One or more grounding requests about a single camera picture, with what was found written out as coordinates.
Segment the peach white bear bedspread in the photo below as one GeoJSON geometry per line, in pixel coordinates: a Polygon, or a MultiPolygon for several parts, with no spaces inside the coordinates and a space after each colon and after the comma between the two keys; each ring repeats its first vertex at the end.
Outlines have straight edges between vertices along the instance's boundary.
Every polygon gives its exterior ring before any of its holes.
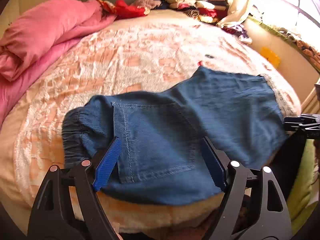
{"type": "Polygon", "coordinates": [[[63,164],[65,114],[96,95],[162,92],[203,64],[213,70],[263,76],[284,115],[300,100],[256,51],[217,27],[172,10],[120,20],[84,37],[23,94],[1,129],[1,202],[27,231],[31,206],[48,168],[63,164]]]}

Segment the red embroidered cloth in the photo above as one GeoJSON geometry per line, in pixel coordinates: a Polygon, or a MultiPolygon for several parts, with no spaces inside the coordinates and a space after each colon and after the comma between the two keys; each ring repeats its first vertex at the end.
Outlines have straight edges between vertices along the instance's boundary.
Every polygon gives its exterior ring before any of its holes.
{"type": "Polygon", "coordinates": [[[144,17],[150,13],[147,7],[138,7],[136,5],[127,5],[124,0],[116,0],[113,4],[110,1],[96,0],[102,8],[109,14],[116,15],[117,19],[124,20],[130,18],[144,17]]]}

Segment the pink folded duvet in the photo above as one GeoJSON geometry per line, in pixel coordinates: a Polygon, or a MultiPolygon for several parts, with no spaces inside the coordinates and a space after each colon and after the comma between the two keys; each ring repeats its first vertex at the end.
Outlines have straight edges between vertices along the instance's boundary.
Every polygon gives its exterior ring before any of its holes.
{"type": "Polygon", "coordinates": [[[1,120],[64,52],[115,19],[96,0],[48,0],[16,19],[1,38],[1,120]]]}

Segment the floral laundry basket with clothes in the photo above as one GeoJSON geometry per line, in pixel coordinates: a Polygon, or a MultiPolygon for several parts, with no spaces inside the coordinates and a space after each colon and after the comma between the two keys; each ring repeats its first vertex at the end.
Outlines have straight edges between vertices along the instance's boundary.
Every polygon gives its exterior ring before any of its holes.
{"type": "Polygon", "coordinates": [[[223,26],[222,30],[235,36],[240,42],[249,45],[252,44],[252,39],[249,37],[247,30],[242,24],[235,25],[232,27],[223,26]]]}

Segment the stack of folded clothes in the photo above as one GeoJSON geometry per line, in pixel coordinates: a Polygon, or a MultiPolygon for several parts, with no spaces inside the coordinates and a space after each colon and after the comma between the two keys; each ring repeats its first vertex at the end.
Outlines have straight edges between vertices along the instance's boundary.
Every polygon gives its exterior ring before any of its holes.
{"type": "Polygon", "coordinates": [[[203,23],[216,25],[228,14],[227,0],[161,0],[157,9],[171,9],[203,23]]]}

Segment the blue denim lace-trimmed pants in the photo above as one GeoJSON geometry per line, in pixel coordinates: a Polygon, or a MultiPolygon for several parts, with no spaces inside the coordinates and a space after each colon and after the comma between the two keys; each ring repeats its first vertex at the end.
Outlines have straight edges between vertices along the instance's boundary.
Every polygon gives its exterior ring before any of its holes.
{"type": "Polygon", "coordinates": [[[91,159],[114,137],[122,150],[106,194],[133,203],[187,205],[220,193],[201,155],[208,137],[232,160],[259,169],[286,140],[262,76],[199,67],[160,93],[93,96],[62,124],[65,167],[91,159]]]}

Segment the yellow paper bag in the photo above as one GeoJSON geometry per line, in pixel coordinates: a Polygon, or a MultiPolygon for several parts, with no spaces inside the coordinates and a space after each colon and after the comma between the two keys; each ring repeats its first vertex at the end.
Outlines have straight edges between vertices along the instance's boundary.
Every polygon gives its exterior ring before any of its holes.
{"type": "Polygon", "coordinates": [[[262,47],[260,50],[260,55],[263,56],[269,63],[278,68],[281,63],[281,58],[271,49],[267,47],[262,47]]]}

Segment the green windowsill cover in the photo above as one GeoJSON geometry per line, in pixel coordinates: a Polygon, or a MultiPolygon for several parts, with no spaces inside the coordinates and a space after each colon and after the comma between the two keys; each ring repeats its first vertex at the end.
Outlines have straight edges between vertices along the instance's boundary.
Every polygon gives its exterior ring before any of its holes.
{"type": "Polygon", "coordinates": [[[248,20],[254,22],[259,27],[263,28],[268,33],[281,38],[285,43],[294,48],[312,65],[314,70],[319,73],[319,50],[314,46],[303,41],[298,35],[288,31],[283,27],[271,27],[257,20],[253,16],[248,16],[248,20]]]}

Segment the mauve fuzzy garment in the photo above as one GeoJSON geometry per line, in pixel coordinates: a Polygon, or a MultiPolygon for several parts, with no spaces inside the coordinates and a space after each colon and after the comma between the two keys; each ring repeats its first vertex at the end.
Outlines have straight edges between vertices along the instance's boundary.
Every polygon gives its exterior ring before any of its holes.
{"type": "Polygon", "coordinates": [[[152,10],[159,7],[161,4],[162,2],[160,0],[135,0],[131,5],[152,10]]]}

